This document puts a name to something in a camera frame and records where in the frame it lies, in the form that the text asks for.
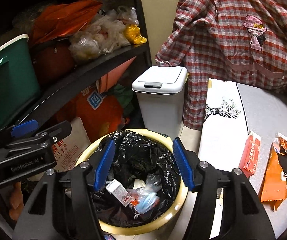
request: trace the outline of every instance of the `green bucket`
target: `green bucket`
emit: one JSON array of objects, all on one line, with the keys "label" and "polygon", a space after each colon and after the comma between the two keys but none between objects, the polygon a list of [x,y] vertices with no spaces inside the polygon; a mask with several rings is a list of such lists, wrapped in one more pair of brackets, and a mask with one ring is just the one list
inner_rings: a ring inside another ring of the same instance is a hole
[{"label": "green bucket", "polygon": [[23,34],[0,47],[0,128],[13,122],[40,93],[28,39]]}]

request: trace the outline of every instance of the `black shelf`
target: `black shelf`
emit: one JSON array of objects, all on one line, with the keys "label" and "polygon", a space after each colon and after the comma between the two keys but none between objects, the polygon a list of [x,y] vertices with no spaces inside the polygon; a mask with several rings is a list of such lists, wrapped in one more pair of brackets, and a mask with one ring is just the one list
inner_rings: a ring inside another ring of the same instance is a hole
[{"label": "black shelf", "polygon": [[35,119],[41,127],[85,87],[127,60],[148,51],[148,43],[130,45],[77,67],[74,72],[45,90],[42,97],[16,123]]}]

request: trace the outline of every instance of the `human hand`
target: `human hand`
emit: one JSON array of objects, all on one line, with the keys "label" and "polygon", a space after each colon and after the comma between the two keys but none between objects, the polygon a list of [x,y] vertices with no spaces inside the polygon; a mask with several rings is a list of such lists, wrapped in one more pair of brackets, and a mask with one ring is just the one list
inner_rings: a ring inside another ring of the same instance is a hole
[{"label": "human hand", "polygon": [[17,182],[13,185],[13,191],[11,192],[9,202],[11,205],[9,216],[12,220],[17,221],[23,209],[23,196],[20,182]]}]

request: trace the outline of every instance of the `red carton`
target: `red carton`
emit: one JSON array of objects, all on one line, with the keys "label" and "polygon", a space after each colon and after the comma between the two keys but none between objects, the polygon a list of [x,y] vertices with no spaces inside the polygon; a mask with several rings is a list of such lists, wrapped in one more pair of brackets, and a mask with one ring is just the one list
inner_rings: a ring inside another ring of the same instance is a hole
[{"label": "red carton", "polygon": [[250,132],[246,140],[245,149],[239,163],[239,168],[245,173],[247,178],[254,175],[257,167],[261,137],[254,132]]}]

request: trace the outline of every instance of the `yellow trash can rim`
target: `yellow trash can rim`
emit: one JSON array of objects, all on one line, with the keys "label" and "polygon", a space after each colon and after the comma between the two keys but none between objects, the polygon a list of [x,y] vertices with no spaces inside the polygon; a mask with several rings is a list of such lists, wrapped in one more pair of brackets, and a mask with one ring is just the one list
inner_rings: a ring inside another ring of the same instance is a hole
[{"label": "yellow trash can rim", "polygon": [[[172,140],[170,139],[170,137],[166,138],[159,133],[152,132],[147,129],[129,129],[129,130],[139,133],[143,136],[146,136],[164,145],[165,147],[167,147],[167,149],[170,152],[172,152]],[[87,161],[89,157],[94,153],[94,151],[98,148],[101,140],[105,138],[106,136],[107,135],[101,137],[100,139],[92,143],[80,156],[79,160],[77,161],[76,166],[79,165],[79,163],[81,162]],[[123,236],[140,235],[140,234],[144,234],[144,233],[148,233],[153,230],[156,230],[157,228],[165,225],[171,218],[173,218],[178,213],[178,211],[180,210],[180,208],[185,202],[187,193],[188,193],[188,188],[185,187],[184,182],[181,178],[177,197],[175,198],[170,208],[156,220],[146,225],[142,225],[138,227],[131,227],[131,228],[122,228],[122,227],[112,226],[99,220],[101,229],[107,233],[123,235]]]}]

